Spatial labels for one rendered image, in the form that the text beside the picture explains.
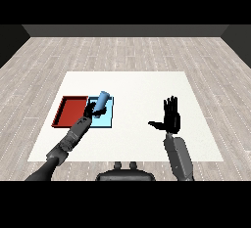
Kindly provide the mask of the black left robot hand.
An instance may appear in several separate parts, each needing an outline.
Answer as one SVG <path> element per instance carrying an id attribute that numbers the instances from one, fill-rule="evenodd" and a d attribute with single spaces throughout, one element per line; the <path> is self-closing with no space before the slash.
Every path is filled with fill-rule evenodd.
<path id="1" fill-rule="evenodd" d="M 94 110 L 95 106 L 96 106 L 95 102 L 88 103 L 87 106 L 84 109 L 83 116 L 88 117 L 88 118 L 92 118 L 93 116 L 100 116 L 100 115 L 106 113 L 107 108 L 104 108 L 104 109 L 99 110 L 99 111 L 95 111 Z"/>

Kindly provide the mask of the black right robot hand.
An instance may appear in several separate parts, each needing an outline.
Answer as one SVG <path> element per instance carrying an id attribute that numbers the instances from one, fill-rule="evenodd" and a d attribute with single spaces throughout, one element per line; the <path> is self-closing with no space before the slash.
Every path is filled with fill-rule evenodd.
<path id="1" fill-rule="evenodd" d="M 149 121 L 149 125 L 167 133 L 178 134 L 180 131 L 180 114 L 177 111 L 177 97 L 172 96 L 164 101 L 164 121 Z"/>

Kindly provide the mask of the red shallow open box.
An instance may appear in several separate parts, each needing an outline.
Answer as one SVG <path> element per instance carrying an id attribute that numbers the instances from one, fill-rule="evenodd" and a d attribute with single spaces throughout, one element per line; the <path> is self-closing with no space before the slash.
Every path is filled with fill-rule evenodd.
<path id="1" fill-rule="evenodd" d="M 51 124 L 54 128 L 70 128 L 83 116 L 87 96 L 64 96 Z"/>

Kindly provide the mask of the small blue can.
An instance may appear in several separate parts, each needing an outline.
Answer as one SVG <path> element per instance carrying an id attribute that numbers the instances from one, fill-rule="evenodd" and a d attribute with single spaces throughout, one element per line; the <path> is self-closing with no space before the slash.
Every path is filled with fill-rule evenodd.
<path id="1" fill-rule="evenodd" d="M 99 118 L 100 117 L 100 113 L 99 111 L 102 111 L 105 106 L 106 106 L 106 103 L 108 101 L 110 97 L 110 94 L 105 92 L 105 91 L 101 91 L 100 92 L 100 95 L 96 101 L 96 105 L 93 109 L 93 116 L 96 117 L 96 118 Z"/>

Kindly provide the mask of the light blue shallow open box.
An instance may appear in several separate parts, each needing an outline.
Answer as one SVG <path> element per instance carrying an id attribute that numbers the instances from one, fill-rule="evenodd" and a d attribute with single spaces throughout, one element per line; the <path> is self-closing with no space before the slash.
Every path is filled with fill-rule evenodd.
<path id="1" fill-rule="evenodd" d="M 105 107 L 107 108 L 106 113 L 102 114 L 99 118 L 93 117 L 90 127 L 91 128 L 111 128 L 112 119 L 113 119 L 113 105 L 114 105 L 114 98 L 110 97 L 105 105 Z"/>

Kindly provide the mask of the dark grey robot body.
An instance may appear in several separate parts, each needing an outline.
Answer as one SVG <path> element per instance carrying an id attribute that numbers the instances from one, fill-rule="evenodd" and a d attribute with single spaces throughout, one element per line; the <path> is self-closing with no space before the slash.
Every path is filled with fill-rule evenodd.
<path id="1" fill-rule="evenodd" d="M 114 168 L 96 177 L 96 181 L 155 181 L 152 173 L 139 170 L 135 161 L 129 163 L 129 169 L 122 169 L 122 163 L 116 161 Z"/>

